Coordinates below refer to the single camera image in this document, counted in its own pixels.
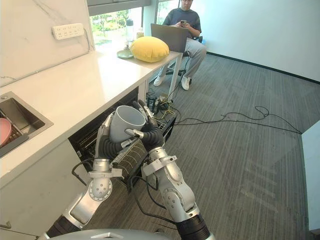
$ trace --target gray carpet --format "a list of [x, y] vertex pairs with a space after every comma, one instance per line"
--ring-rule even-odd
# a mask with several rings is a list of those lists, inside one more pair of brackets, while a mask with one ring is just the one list
[[[159, 87], [150, 84], [150, 93], [167, 93], [170, 77]], [[181, 113], [178, 119], [213, 121], [228, 112], [262, 117], [255, 106], [267, 108], [305, 132], [320, 119], [320, 84], [207, 55], [189, 91], [180, 89], [174, 98], [174, 107]], [[274, 115], [256, 121], [229, 114], [225, 120], [294, 131]], [[178, 157], [184, 180], [194, 191], [196, 203], [217, 240], [309, 239], [300, 134], [241, 122], [177, 125], [165, 148]], [[151, 202], [142, 182], [135, 189], [146, 211], [169, 217]], [[161, 202], [159, 193], [153, 195]], [[126, 188], [113, 181], [111, 197], [87, 228], [148, 232], [162, 228], [172, 239], [179, 239], [176, 230], [158, 224], [175, 227], [143, 215], [132, 194], [127, 195]]]

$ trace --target man's smartphone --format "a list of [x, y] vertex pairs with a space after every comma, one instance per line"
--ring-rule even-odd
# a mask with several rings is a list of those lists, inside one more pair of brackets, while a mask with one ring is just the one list
[[187, 20], [181, 20], [180, 23], [181, 23], [182, 27], [185, 27], [186, 23], [187, 23]]

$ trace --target white cabinet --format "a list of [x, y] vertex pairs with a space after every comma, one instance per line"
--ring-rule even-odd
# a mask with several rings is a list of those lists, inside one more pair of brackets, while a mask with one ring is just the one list
[[320, 120], [302, 134], [309, 230], [320, 229]]
[[[0, 190], [0, 224], [10, 222], [12, 230], [41, 235], [64, 209], [85, 189], [71, 170], [80, 160], [68, 140], [49, 152]], [[87, 172], [80, 165], [76, 172], [87, 182]], [[1, 231], [1, 240], [13, 238]]]
[[0, 229], [1, 240], [35, 240], [35, 236]]

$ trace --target man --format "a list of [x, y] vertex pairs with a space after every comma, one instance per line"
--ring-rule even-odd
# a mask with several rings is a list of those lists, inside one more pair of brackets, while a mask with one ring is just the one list
[[[190, 52], [191, 60], [189, 67], [181, 80], [181, 85], [186, 91], [189, 90], [189, 83], [207, 53], [207, 49], [203, 44], [192, 39], [192, 37], [199, 37], [201, 33], [199, 15], [190, 9], [192, 3], [193, 0], [182, 0], [181, 8], [171, 10], [163, 22], [163, 25], [177, 28], [187, 28], [189, 30], [188, 37], [186, 39], [185, 51]], [[167, 67], [168, 65], [165, 65], [160, 70], [156, 80], [153, 83], [154, 86], [157, 87], [163, 82], [166, 77]]]

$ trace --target power strip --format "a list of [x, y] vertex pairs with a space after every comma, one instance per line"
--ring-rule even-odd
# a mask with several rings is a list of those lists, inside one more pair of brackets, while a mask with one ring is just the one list
[[82, 23], [53, 26], [52, 32], [53, 32], [54, 38], [57, 40], [82, 36], [85, 33], [84, 25]]

